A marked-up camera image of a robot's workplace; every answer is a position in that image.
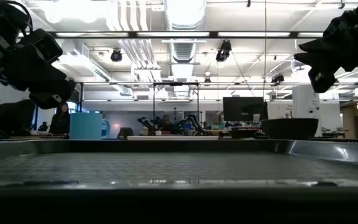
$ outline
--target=black bowl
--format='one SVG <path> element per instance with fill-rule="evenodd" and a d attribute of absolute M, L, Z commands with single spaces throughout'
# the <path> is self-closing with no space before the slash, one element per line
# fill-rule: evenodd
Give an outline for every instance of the black bowl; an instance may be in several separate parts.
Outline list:
<path fill-rule="evenodd" d="M 269 139 L 310 140 L 314 138 L 318 119 L 292 118 L 262 121 L 262 130 Z"/>

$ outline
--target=person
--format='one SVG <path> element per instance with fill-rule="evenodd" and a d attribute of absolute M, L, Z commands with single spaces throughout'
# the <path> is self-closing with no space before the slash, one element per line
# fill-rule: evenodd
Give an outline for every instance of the person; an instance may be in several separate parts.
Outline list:
<path fill-rule="evenodd" d="M 171 123 L 168 115 L 162 117 L 162 123 L 158 126 L 159 131 L 169 131 L 171 134 L 179 134 L 179 129 Z"/>
<path fill-rule="evenodd" d="M 52 118 L 49 134 L 68 135 L 70 132 L 70 114 L 68 104 L 63 103 L 56 109 L 56 114 Z"/>

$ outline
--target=woman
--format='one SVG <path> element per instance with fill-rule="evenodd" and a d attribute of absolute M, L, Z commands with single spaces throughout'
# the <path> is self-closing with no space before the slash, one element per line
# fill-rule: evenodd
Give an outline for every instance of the woman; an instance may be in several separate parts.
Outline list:
<path fill-rule="evenodd" d="M 52 118 L 49 133 L 51 135 L 67 135 L 70 132 L 70 114 L 68 104 L 64 103 L 56 109 L 56 114 Z"/>

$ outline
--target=cable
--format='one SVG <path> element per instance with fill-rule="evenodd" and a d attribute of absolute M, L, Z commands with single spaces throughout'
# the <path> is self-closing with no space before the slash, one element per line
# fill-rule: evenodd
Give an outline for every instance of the cable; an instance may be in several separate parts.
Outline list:
<path fill-rule="evenodd" d="M 33 32 L 33 25 L 32 25 L 32 18 L 31 18 L 29 10 L 27 10 L 27 8 L 25 6 L 23 6 L 22 4 L 20 4 L 18 2 L 15 2 L 15 1 L 5 1 L 5 2 L 8 3 L 8 4 L 13 4 L 13 5 L 19 6 L 24 10 L 24 12 L 29 17 L 28 26 L 29 26 L 29 29 L 30 29 L 30 33 L 32 33 Z"/>
<path fill-rule="evenodd" d="M 265 66 L 264 66 L 264 88 L 262 90 L 262 97 L 265 98 L 265 83 L 266 83 L 266 58 L 267 58 L 267 0 L 265 0 Z"/>
<path fill-rule="evenodd" d="M 252 96 L 255 97 L 254 92 L 251 90 L 251 87 L 248 85 L 248 82 L 247 82 L 247 80 L 246 80 L 244 74 L 243 74 L 242 71 L 241 71 L 241 68 L 240 68 L 240 66 L 239 66 L 239 64 L 238 64 L 238 62 L 237 62 L 237 59 L 236 59 L 236 56 L 234 55 L 234 52 L 232 51 L 231 53 L 233 54 L 233 58 L 234 58 L 234 61 L 236 62 L 237 68 L 239 68 L 240 73 L 241 73 L 241 75 L 242 75 L 242 77 L 243 77 L 245 83 L 247 84 L 249 91 L 251 91 Z"/>

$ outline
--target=computer monitor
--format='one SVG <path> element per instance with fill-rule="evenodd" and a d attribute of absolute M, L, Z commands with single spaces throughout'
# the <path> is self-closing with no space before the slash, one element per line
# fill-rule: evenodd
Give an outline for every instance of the computer monitor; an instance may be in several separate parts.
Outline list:
<path fill-rule="evenodd" d="M 267 119 L 263 97 L 223 98 L 223 116 L 225 121 L 253 121 L 254 114 L 260 114 L 260 120 Z"/>

